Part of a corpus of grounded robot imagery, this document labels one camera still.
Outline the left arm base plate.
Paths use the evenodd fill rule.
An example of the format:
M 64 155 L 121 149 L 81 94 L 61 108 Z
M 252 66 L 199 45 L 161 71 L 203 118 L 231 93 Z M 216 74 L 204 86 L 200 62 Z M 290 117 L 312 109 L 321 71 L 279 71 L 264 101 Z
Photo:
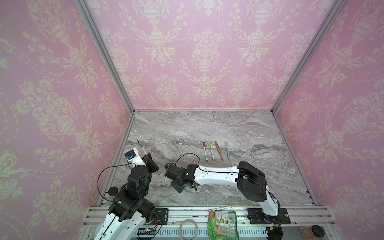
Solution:
M 169 208 L 155 208 L 151 218 L 147 219 L 145 225 L 167 225 L 169 219 Z

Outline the white marker pink tip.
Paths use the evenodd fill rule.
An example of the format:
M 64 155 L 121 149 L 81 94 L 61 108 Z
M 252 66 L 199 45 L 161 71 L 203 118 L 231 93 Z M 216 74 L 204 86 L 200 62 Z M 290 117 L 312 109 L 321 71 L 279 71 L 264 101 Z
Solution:
M 209 211 L 221 211 L 221 210 L 224 210 L 224 209 L 230 209 L 232 207 L 233 206 L 216 207 L 216 208 L 210 209 Z

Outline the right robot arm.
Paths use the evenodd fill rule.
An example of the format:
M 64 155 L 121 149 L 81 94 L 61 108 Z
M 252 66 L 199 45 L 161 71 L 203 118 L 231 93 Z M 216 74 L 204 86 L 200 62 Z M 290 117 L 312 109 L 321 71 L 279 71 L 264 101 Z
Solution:
M 178 167 L 175 163 L 165 165 L 165 176 L 171 185 L 181 193 L 186 187 L 196 189 L 203 185 L 225 185 L 236 187 L 252 202 L 258 203 L 268 224 L 279 224 L 281 205 L 269 190 L 265 174 L 247 162 L 225 168 L 204 167 L 198 164 Z

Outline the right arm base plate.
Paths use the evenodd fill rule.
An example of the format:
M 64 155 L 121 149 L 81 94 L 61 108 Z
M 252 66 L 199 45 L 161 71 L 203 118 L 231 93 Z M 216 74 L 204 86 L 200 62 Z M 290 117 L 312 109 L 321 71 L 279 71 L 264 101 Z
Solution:
M 251 225 L 289 225 L 291 219 L 287 209 L 280 208 L 277 216 L 269 216 L 263 213 L 261 208 L 248 208 L 248 219 Z

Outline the pink pen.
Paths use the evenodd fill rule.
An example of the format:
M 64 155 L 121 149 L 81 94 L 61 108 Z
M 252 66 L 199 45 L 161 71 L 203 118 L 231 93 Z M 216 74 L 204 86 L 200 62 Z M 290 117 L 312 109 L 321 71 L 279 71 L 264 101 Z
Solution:
M 143 153 L 145 154 L 145 155 L 147 155 L 148 154 L 148 152 L 147 152 L 147 150 L 145 149 L 145 147 L 140 143 L 140 141 L 139 140 L 137 140 L 137 142 L 138 142 L 138 144 L 139 144 L 139 146 L 140 146 L 140 148 L 142 149 L 142 151 L 143 151 Z

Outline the tan brown pen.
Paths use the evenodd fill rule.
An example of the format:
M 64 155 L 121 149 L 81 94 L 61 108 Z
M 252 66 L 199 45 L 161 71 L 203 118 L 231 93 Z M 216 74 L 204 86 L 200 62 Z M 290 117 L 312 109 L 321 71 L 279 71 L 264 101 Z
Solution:
M 222 152 L 221 152 L 221 149 L 220 149 L 220 145 L 218 144 L 218 142 L 215 141 L 215 146 L 216 146 L 216 149 L 219 153 L 219 156 L 220 156 L 220 159 L 223 160 L 223 155 L 222 155 Z

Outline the light green pen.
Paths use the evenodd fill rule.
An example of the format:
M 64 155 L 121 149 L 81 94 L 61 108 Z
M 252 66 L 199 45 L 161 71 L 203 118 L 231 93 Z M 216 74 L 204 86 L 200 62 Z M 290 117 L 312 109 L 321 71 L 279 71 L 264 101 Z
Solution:
M 229 142 L 228 141 L 225 141 L 225 146 L 226 146 L 227 159 L 230 160 L 231 159 L 231 157 L 230 157 L 230 146 L 229 146 Z

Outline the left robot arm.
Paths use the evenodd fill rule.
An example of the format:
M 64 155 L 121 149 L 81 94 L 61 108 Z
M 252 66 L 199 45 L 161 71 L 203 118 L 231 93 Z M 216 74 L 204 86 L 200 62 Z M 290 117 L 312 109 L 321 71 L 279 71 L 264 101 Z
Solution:
M 133 151 L 126 153 L 135 166 L 109 207 L 109 212 L 95 240 L 130 240 L 145 223 L 150 223 L 155 216 L 155 205 L 146 200 L 149 192 L 152 173 L 159 170 L 152 155 L 147 153 L 143 158 L 132 156 Z

